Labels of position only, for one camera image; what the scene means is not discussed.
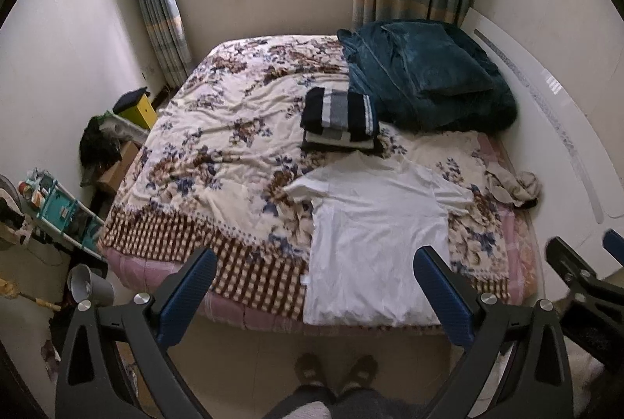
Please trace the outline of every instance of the silver screw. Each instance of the silver screw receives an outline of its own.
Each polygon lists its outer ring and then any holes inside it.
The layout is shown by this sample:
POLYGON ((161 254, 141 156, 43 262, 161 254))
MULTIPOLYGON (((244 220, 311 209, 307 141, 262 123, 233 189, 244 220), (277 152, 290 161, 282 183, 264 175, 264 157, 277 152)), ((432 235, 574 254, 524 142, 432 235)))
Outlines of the silver screw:
POLYGON ((89 301, 88 299, 84 301, 80 301, 80 303, 78 303, 78 309, 80 310, 80 312, 86 312, 90 308, 91 308, 91 301, 89 301))
POLYGON ((550 310, 552 310, 552 303, 547 299, 542 299, 540 301, 540 308, 546 312, 550 312, 550 310))
POLYGON ((496 296, 491 292, 484 292, 483 294, 481 294, 481 301, 483 301, 483 303, 485 303, 486 305, 493 305, 498 300, 496 296))
POLYGON ((144 305, 150 300, 150 295, 147 292, 139 292, 133 299, 137 305, 144 305))

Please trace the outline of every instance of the headboard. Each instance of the headboard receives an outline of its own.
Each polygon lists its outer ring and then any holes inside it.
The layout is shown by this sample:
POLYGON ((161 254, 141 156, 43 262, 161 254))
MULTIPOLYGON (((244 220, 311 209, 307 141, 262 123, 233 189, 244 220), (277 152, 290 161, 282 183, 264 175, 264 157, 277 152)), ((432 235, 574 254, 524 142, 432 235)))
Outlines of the headboard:
POLYGON ((541 297, 554 301, 567 286, 544 260, 547 241, 560 236, 602 279, 620 268, 602 249, 602 235, 624 235, 624 189, 600 139, 562 85, 527 50, 470 9, 462 29, 498 66, 519 107, 500 138, 516 171, 531 171, 543 185, 530 210, 542 263, 541 297))

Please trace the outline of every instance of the floral blanket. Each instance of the floral blanket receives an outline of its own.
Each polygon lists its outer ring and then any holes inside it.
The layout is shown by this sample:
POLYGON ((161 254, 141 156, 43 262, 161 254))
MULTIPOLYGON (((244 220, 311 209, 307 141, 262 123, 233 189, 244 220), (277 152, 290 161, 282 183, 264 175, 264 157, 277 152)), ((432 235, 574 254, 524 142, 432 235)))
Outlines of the floral blanket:
MULTIPOLYGON (((122 183, 100 245, 126 256, 184 262, 218 256, 213 293, 300 319, 311 206, 282 187, 341 157, 302 152, 300 114, 315 86, 347 88, 333 36, 283 36, 216 47, 164 110, 122 183)), ((405 155, 472 190, 468 216, 450 216, 452 266, 507 301, 509 261, 500 208, 486 193, 476 133, 415 136, 381 124, 384 157, 405 155)))

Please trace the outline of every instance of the white t-shirt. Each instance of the white t-shirt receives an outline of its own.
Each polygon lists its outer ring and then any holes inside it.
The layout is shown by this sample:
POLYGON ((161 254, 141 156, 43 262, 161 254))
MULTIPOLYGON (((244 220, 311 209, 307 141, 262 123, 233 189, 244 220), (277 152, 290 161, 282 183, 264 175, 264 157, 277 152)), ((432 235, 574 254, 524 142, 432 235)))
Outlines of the white t-shirt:
POLYGON ((313 206, 304 322, 438 323, 414 279, 414 253, 431 245, 449 263, 448 212, 467 213, 469 190, 403 157, 383 160, 359 151, 284 190, 313 206))

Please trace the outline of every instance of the slipper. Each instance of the slipper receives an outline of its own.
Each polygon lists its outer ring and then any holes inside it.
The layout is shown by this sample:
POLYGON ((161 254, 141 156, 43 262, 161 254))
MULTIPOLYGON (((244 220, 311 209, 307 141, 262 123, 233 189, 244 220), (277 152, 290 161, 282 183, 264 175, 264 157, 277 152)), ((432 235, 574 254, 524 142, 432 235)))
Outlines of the slipper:
POLYGON ((345 377, 340 393, 343 394, 345 391, 359 387, 369 388, 377 375, 377 368, 378 365, 373 356, 367 355, 358 359, 345 377))
POLYGON ((294 364, 294 373, 302 385, 327 387, 323 366, 314 354, 304 354, 294 364))

